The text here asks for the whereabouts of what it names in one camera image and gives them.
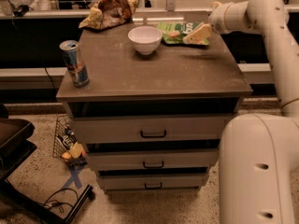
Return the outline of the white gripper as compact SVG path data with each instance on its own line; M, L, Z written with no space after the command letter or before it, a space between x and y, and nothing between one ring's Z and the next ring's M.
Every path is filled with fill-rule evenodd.
M208 16L210 25L200 23L192 32L183 37L183 43L187 45L203 45L211 36L212 30L216 34L229 34L234 31L233 4L233 2L225 4L214 2L212 11Z

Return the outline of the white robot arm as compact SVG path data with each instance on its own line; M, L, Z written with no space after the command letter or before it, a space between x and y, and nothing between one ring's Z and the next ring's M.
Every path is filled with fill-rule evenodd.
M290 173L299 166L299 45L283 0L214 3L217 34L259 33L282 114L245 114L224 128L219 151L220 224L295 224Z

